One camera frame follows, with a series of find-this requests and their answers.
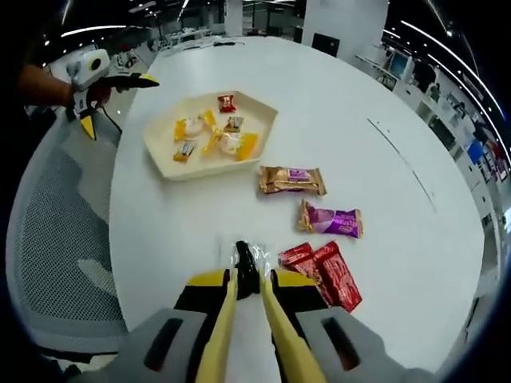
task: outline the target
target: yellow candy wrapper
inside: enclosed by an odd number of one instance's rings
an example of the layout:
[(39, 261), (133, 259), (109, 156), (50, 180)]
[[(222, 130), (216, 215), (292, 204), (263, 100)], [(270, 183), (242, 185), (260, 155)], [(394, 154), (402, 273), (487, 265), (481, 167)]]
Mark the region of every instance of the yellow candy wrapper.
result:
[(195, 148), (195, 140), (186, 140), (174, 154), (174, 160), (177, 162), (187, 162)]
[(197, 136), (205, 129), (213, 129), (215, 125), (216, 120), (211, 109), (201, 113), (197, 117), (178, 120), (174, 128), (174, 140), (182, 141), (189, 137)]
[(230, 133), (215, 129), (208, 144), (201, 151), (209, 154), (218, 148), (222, 153), (234, 156), (237, 161), (243, 161), (250, 158), (258, 139), (257, 133)]

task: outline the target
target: red candy wrapper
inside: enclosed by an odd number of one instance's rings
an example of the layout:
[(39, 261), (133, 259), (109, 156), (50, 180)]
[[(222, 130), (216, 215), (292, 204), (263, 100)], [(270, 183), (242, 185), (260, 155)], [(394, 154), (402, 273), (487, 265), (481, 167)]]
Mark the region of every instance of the red candy wrapper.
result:
[(298, 259), (301, 259), (303, 257), (307, 257), (313, 253), (312, 246), (309, 242), (302, 243), (301, 245), (298, 245), (297, 247), (293, 247), (292, 249), (286, 250), (283, 253), (280, 253), (280, 263), (282, 266), (291, 269), (293, 271), (296, 271), (296, 269), (291, 265)]
[(362, 301), (362, 296), (341, 256), (337, 243), (327, 243), (315, 251), (314, 257), (334, 305), (341, 306), (348, 313), (353, 311)]
[(298, 271), (301, 275), (305, 275), (309, 279), (312, 279), (325, 302), (329, 306), (334, 305), (334, 301), (325, 287), (323, 280), (321, 279), (321, 274), (318, 272), (318, 268), (316, 267), (314, 253), (312, 252), (312, 247), (309, 242), (283, 252), (281, 257), (281, 262), (283, 262), (283, 265), (287, 269)]
[(220, 102), (220, 113), (232, 113), (236, 111), (234, 105), (234, 94), (225, 94), (218, 97)]

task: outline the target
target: candy wrapper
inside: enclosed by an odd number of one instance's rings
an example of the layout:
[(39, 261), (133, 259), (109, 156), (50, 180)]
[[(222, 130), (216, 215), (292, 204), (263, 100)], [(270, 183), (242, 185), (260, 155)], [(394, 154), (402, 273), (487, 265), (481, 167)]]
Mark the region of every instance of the candy wrapper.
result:
[(220, 268), (232, 270), (240, 262), (240, 246), (236, 246), (239, 241), (248, 245), (248, 250), (259, 272), (266, 278), (270, 278), (271, 269), (276, 265), (271, 252), (267, 246), (254, 239), (244, 239), (242, 235), (222, 235), (219, 239), (220, 245)]
[(233, 113), (236, 111), (234, 105), (234, 94), (224, 94), (218, 97), (220, 103), (220, 113)]
[(302, 200), (299, 213), (297, 227), (299, 231), (362, 238), (362, 214), (359, 209), (351, 211), (316, 209)]
[(174, 154), (174, 160), (177, 162), (187, 162), (192, 155), (196, 142), (194, 140), (186, 140)]
[(250, 158), (258, 139), (256, 133), (226, 133), (215, 129), (208, 144), (202, 148), (202, 153), (209, 154), (218, 148), (222, 153), (234, 156), (237, 161), (243, 161)]
[(348, 313), (353, 311), (362, 301), (362, 296), (337, 244), (330, 242), (321, 247), (315, 251), (314, 258), (333, 303)]
[(243, 117), (229, 117), (227, 125), (225, 125), (224, 132), (239, 133), (243, 121)]
[(314, 252), (312, 251), (310, 243), (303, 243), (281, 253), (280, 262), (287, 269), (298, 271), (301, 275), (305, 275), (309, 279), (312, 279), (325, 302), (328, 303), (328, 305), (333, 306), (334, 301), (323, 283), (321, 274), (316, 267)]
[(319, 169), (297, 169), (261, 166), (259, 189), (264, 194), (278, 192), (309, 192), (327, 194)]
[(174, 140), (181, 141), (194, 137), (205, 129), (212, 130), (215, 125), (216, 120), (211, 110), (207, 110), (194, 118), (178, 120), (174, 128)]
[(302, 257), (307, 257), (311, 255), (314, 251), (312, 250), (312, 246), (309, 242), (302, 243), (297, 247), (293, 247), (292, 249), (286, 250), (283, 253), (279, 254), (280, 264), (287, 269), (296, 271), (296, 269), (292, 266), (292, 263), (297, 259), (301, 259)]

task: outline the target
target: purple candy wrapper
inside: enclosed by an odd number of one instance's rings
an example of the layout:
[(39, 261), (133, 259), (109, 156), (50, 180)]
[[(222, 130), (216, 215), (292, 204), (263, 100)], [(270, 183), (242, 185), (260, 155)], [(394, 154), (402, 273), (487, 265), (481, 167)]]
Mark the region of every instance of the purple candy wrapper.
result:
[(362, 214), (359, 209), (351, 211), (317, 209), (302, 200), (299, 217), (298, 230), (300, 231), (362, 238)]

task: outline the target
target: computer monitor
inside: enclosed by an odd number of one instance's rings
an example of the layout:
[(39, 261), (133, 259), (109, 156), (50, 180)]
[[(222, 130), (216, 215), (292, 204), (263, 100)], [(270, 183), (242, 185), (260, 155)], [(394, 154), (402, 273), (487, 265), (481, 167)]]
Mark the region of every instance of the computer monitor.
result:
[(396, 50), (394, 52), (394, 55), (390, 59), (389, 72), (391, 72), (397, 78), (402, 78), (402, 75), (405, 72), (407, 62), (408, 56)]

